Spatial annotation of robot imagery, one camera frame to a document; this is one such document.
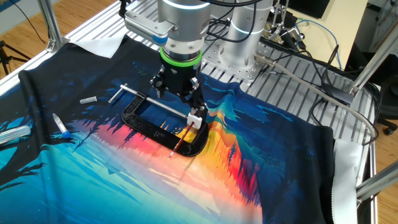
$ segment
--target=black cable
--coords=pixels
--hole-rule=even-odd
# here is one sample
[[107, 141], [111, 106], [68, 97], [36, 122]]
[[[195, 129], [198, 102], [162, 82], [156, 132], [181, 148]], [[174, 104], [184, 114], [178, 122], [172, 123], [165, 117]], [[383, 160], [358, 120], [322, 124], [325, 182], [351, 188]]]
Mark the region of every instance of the black cable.
[[[317, 66], [315, 65], [315, 61], [316, 61], [318, 64], [320, 64], [320, 65], [322, 65], [322, 66], [324, 66], [324, 67], [329, 66], [329, 68], [332, 68], [332, 69], [333, 69], [333, 72], [335, 72], [335, 73], [337, 73], [337, 74], [339, 74], [339, 75], [342, 75], [343, 77], [352, 79], [352, 80], [355, 80], [355, 79], [356, 79], [356, 77], [353, 76], [352, 73], [357, 73], [357, 72], [361, 72], [361, 71], [362, 71], [362, 70], [355, 70], [355, 71], [350, 71], [350, 72], [344, 72], [344, 71], [341, 71], [340, 69], [338, 69], [338, 68], [336, 68], [336, 67], [334, 67], [334, 66], [332, 66], [332, 65], [328, 65], [328, 64], [325, 63], [325, 62], [322, 62], [322, 61], [319, 61], [319, 60], [315, 60], [315, 59], [312, 57], [311, 53], [308, 52], [308, 51], [306, 51], [306, 50], [304, 50], [304, 51], [302, 51], [302, 52], [294, 52], [294, 51], [292, 51], [292, 50], [290, 50], [290, 49], [287, 49], [287, 48], [283, 47], [283, 46], [280, 45], [280, 44], [277, 44], [277, 43], [275, 43], [275, 42], [273, 42], [273, 41], [267, 40], [267, 39], [264, 38], [264, 37], [261, 37], [260, 41], [261, 41], [263, 44], [267, 44], [267, 45], [271, 45], [271, 46], [273, 45], [273, 46], [277, 46], [277, 47], [279, 47], [279, 48], [282, 48], [282, 49], [284, 49], [285, 52], [287, 52], [288, 54], [290, 54], [290, 55], [287, 55], [287, 56], [283, 56], [283, 57], [281, 57], [281, 58], [286, 58], [286, 57], [289, 57], [289, 56], [291, 56], [291, 55], [295, 55], [295, 56], [298, 56], [298, 57], [305, 58], [305, 56], [303, 56], [301, 53], [303, 53], [303, 52], [307, 53], [307, 55], [308, 55], [310, 61], [312, 62], [313, 66], [314, 66], [314, 68], [315, 68], [315, 71], [317, 72], [317, 75], [321, 78], [321, 84], [322, 84], [322, 85], [324, 85], [324, 82], [323, 82], [323, 80], [322, 80], [322, 76], [320, 75]], [[371, 94], [371, 96], [372, 96], [372, 100], [373, 100], [374, 103], [375, 103], [375, 122], [370, 122], [365, 116], [362, 115], [362, 116], [363, 116], [365, 119], [367, 119], [368, 122], [372, 125], [372, 127], [374, 128], [374, 131], [375, 131], [375, 133], [376, 133], [376, 136], [375, 136], [373, 139], [371, 139], [369, 142], [366, 142], [366, 143], [363, 144], [363, 146], [366, 146], [366, 145], [371, 144], [372, 142], [376, 141], [376, 140], [378, 139], [378, 137], [379, 137], [379, 131], [378, 131], [378, 130], [376, 129], [376, 127], [374, 126], [374, 123], [376, 123], [377, 118], [379, 117], [379, 113], [380, 113], [380, 107], [381, 107], [381, 94], [380, 94], [379, 89], [378, 89], [376, 86], [374, 86], [374, 84], [372, 84], [372, 83], [367, 83], [367, 84], [365, 84], [364, 88], [365, 88], [368, 92], [370, 92], [370, 94]], [[319, 102], [316, 102], [316, 103], [310, 108], [310, 112], [311, 112], [311, 114], [312, 114], [312, 117], [314, 118], [315, 122], [317, 122], [317, 124], [320, 124], [320, 122], [319, 122], [319, 120], [317, 120], [316, 117], [313, 115], [313, 110], [314, 110], [314, 108], [315, 108], [319, 103], [322, 102], [322, 100], [323, 100], [323, 99], [321, 99]]]
[[23, 15], [25, 16], [25, 18], [27, 19], [27, 21], [30, 23], [30, 25], [32, 26], [33, 30], [35, 30], [37, 37], [43, 42], [43, 44], [46, 44], [45, 41], [41, 38], [41, 36], [39, 35], [39, 33], [37, 32], [36, 28], [33, 26], [33, 24], [30, 22], [29, 18], [26, 16], [26, 14], [24, 13], [24, 11], [17, 5], [15, 4], [15, 2], [13, 0], [10, 0], [10, 2], [12, 2], [15, 6], [17, 6], [17, 8], [20, 10], [21, 13], [23, 13]]
[[322, 75], [321, 75], [321, 73], [319, 72], [319, 69], [318, 69], [317, 65], [315, 65], [315, 61], [314, 61], [314, 59], [313, 59], [311, 53], [308, 52], [308, 51], [305, 51], [305, 53], [307, 53], [307, 55], [308, 55], [308, 56], [310, 57], [310, 59], [311, 59], [310, 61], [312, 62], [312, 65], [313, 65], [313, 67], [315, 68], [315, 71], [317, 72], [317, 75], [318, 75], [319, 79], [321, 80], [321, 86], [322, 86], [323, 90], [325, 91], [325, 93], [326, 93], [328, 96], [334, 98], [334, 96], [333, 96], [333, 94], [330, 92], [329, 88], [326, 87], [326, 83], [323, 81]]
[[326, 69], [325, 69], [325, 71], [323, 72], [323, 75], [322, 75], [322, 77], [326, 77], [326, 80], [327, 80], [328, 83], [329, 83], [330, 85], [332, 85], [332, 86], [333, 86], [333, 84], [332, 84], [331, 81], [330, 81], [329, 74], [328, 74], [328, 70], [329, 70], [329, 68], [330, 68], [331, 63], [333, 62], [333, 60], [335, 59], [335, 57], [336, 57], [336, 55], [337, 55], [338, 47], [339, 47], [339, 45], [336, 45], [335, 49], [333, 49], [333, 51], [332, 51], [332, 53], [331, 53], [331, 55], [330, 55], [329, 61], [328, 61], [328, 65], [326, 66]]
[[372, 127], [373, 127], [373, 129], [374, 129], [374, 132], [376, 133], [376, 136], [375, 136], [374, 138], [372, 138], [370, 141], [368, 141], [368, 142], [362, 144], [362, 146], [366, 146], [366, 145], [368, 145], [368, 144], [373, 143], [374, 141], [376, 141], [376, 140], [379, 138], [379, 135], [380, 135], [379, 131], [378, 131], [377, 128], [374, 126], [374, 124], [373, 124], [372, 122], [370, 122], [368, 119], [367, 119], [367, 121], [368, 121], [369, 123], [371, 123], [371, 125], [372, 125]]
[[[225, 37], [228, 34], [228, 32], [226, 32], [225, 34], [222, 35], [222, 37]], [[208, 39], [208, 37], [205, 38], [205, 41], [216, 41], [219, 38], [214, 38], [214, 39]]]
[[252, 0], [252, 1], [247, 1], [247, 2], [238, 2], [238, 3], [230, 3], [230, 2], [221, 2], [217, 0], [199, 0], [202, 2], [208, 2], [210, 4], [214, 4], [216, 6], [224, 6], [224, 7], [241, 7], [241, 6], [249, 6], [251, 4], [255, 4], [257, 2], [260, 2], [262, 0]]
[[[297, 53], [305, 53], [305, 52], [307, 52], [307, 51], [306, 51], [306, 50], [302, 50], [302, 51], [299, 51], [299, 52], [297, 52]], [[290, 54], [290, 55], [285, 55], [285, 56], [282, 56], [282, 57], [279, 57], [279, 58], [275, 59], [275, 61], [276, 61], [276, 60], [281, 60], [281, 59], [283, 59], [283, 58], [291, 57], [291, 56], [293, 56], [293, 55], [292, 55], [292, 54]]]
[[313, 111], [314, 111], [314, 109], [315, 109], [319, 104], [325, 103], [325, 102], [326, 102], [325, 99], [322, 98], [322, 99], [318, 100], [316, 103], [314, 103], [314, 104], [311, 106], [311, 108], [310, 108], [311, 117], [312, 117], [312, 119], [316, 122], [316, 124], [317, 124], [318, 126], [322, 126], [322, 124], [321, 124], [321, 122], [318, 120], [318, 118], [314, 115]]
[[210, 19], [210, 22], [211, 22], [211, 20], [214, 20], [215, 22], [218, 22], [218, 21], [223, 21], [222, 20], [222, 18], [224, 18], [224, 17], [226, 17], [227, 15], [229, 15], [233, 10], [235, 9], [235, 7], [232, 7], [226, 14], [224, 14], [224, 15], [222, 15], [221, 17], [219, 17], [218, 19]]
[[[264, 68], [264, 69], [260, 70], [259, 74], [264, 73], [267, 69], [268, 69], [268, 68]], [[283, 73], [283, 72], [270, 72], [270, 74], [273, 74], [273, 75], [277, 75], [277, 74], [279, 74], [279, 75], [287, 75], [286, 73]], [[299, 78], [299, 79], [301, 79], [302, 81], [305, 81], [306, 83], [309, 83], [309, 84], [311, 84], [311, 85], [314, 85], [314, 86], [316, 86], [316, 87], [318, 87], [318, 88], [322, 88], [322, 86], [317, 85], [317, 84], [315, 84], [315, 83], [312, 83], [312, 82], [310, 82], [310, 81], [304, 80], [304, 79], [302, 79], [302, 78]]]
[[253, 19], [252, 19], [252, 24], [251, 24], [250, 31], [249, 31], [249, 33], [247, 34], [247, 36], [245, 36], [245, 37], [244, 37], [243, 39], [241, 39], [241, 40], [231, 40], [231, 39], [228, 39], [228, 38], [225, 38], [225, 37], [222, 37], [222, 36], [213, 34], [213, 33], [211, 33], [211, 32], [207, 32], [207, 34], [210, 35], [210, 36], [212, 36], [212, 37], [216, 37], [216, 38], [219, 38], [219, 39], [221, 39], [221, 40], [228, 41], [228, 42], [232, 42], [232, 43], [240, 43], [240, 42], [243, 42], [243, 41], [247, 40], [247, 39], [250, 37], [250, 35], [251, 35], [251, 33], [252, 33], [253, 29], [254, 29], [254, 24], [255, 24], [255, 22], [256, 22], [256, 10], [257, 10], [257, 4], [254, 3]]

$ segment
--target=metal rod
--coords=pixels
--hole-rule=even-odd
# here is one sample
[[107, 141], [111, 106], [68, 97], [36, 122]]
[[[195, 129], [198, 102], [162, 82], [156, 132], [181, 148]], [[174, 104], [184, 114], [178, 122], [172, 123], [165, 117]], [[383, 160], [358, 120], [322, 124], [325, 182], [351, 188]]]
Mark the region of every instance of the metal rod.
[[278, 16], [278, 12], [279, 12], [279, 2], [280, 2], [280, 0], [278, 0], [275, 5], [274, 21], [272, 22], [271, 28], [274, 28], [275, 24], [276, 24], [276, 17]]
[[285, 18], [286, 18], [286, 12], [287, 12], [287, 6], [289, 5], [289, 0], [286, 0], [286, 5], [285, 5], [285, 8], [284, 8], [284, 13], [283, 13], [283, 15], [282, 15], [282, 25], [284, 26], [285, 25]]
[[359, 185], [356, 188], [356, 198], [363, 202], [396, 182], [398, 182], [398, 161]]
[[350, 94], [356, 95], [366, 82], [372, 77], [373, 73], [379, 68], [381, 63], [386, 57], [398, 48], [398, 24], [391, 30], [388, 37], [384, 40], [383, 44], [379, 47], [376, 54], [373, 56], [368, 65], [364, 68], [358, 78], [352, 84]]
[[192, 122], [191, 125], [188, 127], [187, 131], [184, 133], [184, 135], [181, 137], [181, 139], [180, 139], [180, 140], [178, 141], [178, 143], [175, 145], [173, 151], [170, 153], [169, 158], [171, 158], [172, 155], [174, 154], [174, 152], [180, 147], [182, 141], [184, 141], [185, 137], [187, 136], [187, 134], [189, 133], [189, 131], [191, 131], [191, 129], [192, 129], [192, 127], [193, 127], [194, 124], [195, 124], [195, 123]]
[[[138, 93], [136, 90], [132, 90], [132, 89], [130, 89], [130, 88], [124, 86], [124, 85], [120, 85], [120, 88], [122, 88], [123, 90], [129, 91], [130, 93], [135, 94], [135, 95]], [[164, 109], [166, 109], [166, 110], [168, 110], [170, 112], [173, 112], [173, 113], [175, 113], [176, 115], [179, 115], [182, 118], [185, 118], [185, 119], [188, 118], [187, 115], [185, 115], [185, 114], [183, 114], [183, 113], [181, 113], [181, 112], [179, 112], [179, 111], [177, 111], [177, 110], [175, 110], [175, 109], [173, 109], [173, 108], [171, 108], [169, 106], [166, 106], [163, 103], [159, 103], [158, 101], [156, 101], [156, 100], [154, 100], [152, 98], [147, 97], [146, 100], [151, 102], [151, 103], [153, 103], [153, 104], [156, 104], [157, 106], [160, 106], [160, 107], [162, 107], [162, 108], [164, 108]]]
[[123, 90], [123, 89], [120, 88], [120, 90], [118, 90], [118, 91], [116, 92], [116, 94], [113, 95], [112, 98], [111, 98], [110, 100], [108, 100], [108, 103], [112, 103], [112, 101], [120, 94], [120, 92], [122, 92], [122, 90]]
[[47, 51], [53, 52], [59, 50], [64, 44], [68, 42], [68, 39], [62, 37], [60, 29], [58, 27], [57, 19], [55, 18], [54, 10], [50, 0], [37, 0], [39, 3], [40, 10], [44, 18], [44, 22], [47, 25], [49, 32], [49, 44]]

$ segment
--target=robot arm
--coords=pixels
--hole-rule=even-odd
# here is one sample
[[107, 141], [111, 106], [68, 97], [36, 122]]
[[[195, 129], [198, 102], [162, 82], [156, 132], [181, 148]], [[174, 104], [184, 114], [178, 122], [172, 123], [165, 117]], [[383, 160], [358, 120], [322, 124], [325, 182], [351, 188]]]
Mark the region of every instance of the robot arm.
[[200, 82], [195, 78], [201, 69], [201, 48], [210, 21], [210, 3], [199, 0], [158, 0], [158, 22], [136, 12], [126, 11], [122, 0], [121, 16], [126, 27], [161, 46], [162, 68], [150, 81], [158, 97], [164, 91], [177, 95], [191, 107], [188, 125], [199, 129], [207, 116]]

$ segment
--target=wall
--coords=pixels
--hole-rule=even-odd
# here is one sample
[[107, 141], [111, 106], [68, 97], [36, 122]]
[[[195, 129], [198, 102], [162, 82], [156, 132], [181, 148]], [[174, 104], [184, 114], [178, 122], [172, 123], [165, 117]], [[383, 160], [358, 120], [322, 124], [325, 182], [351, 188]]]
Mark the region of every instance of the wall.
[[[40, 12], [40, 7], [36, 0], [20, 0], [16, 4], [24, 11], [27, 17], [32, 17]], [[0, 12], [0, 35], [12, 29], [21, 22], [24, 22], [25, 20], [26, 18], [24, 15], [14, 5], [7, 8], [3, 12]]]

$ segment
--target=white cable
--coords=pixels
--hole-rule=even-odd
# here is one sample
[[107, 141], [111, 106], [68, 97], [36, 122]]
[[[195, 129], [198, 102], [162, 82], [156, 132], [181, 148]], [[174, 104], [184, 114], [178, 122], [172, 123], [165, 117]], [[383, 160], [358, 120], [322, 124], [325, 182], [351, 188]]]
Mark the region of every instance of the white cable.
[[275, 67], [281, 69], [282, 71], [284, 71], [288, 76], [290, 76], [296, 82], [299, 82], [300, 84], [302, 84], [305, 87], [309, 88], [310, 90], [314, 91], [316, 94], [322, 96], [325, 100], [327, 100], [327, 101], [333, 103], [334, 105], [339, 106], [339, 107], [343, 108], [344, 110], [350, 112], [352, 115], [354, 115], [356, 118], [361, 120], [366, 125], [366, 127], [369, 129], [369, 132], [371, 133], [371, 137], [372, 138], [376, 137], [376, 133], [375, 133], [375, 131], [373, 129], [372, 124], [364, 116], [362, 116], [360, 113], [358, 113], [355, 110], [349, 108], [348, 106], [338, 102], [337, 100], [333, 99], [332, 97], [326, 95], [324, 92], [320, 91], [319, 89], [315, 88], [314, 86], [311, 86], [311, 84], [301, 80], [299, 77], [296, 77], [292, 72], [287, 70], [285, 67], [279, 65], [278, 63], [274, 62], [273, 65]]

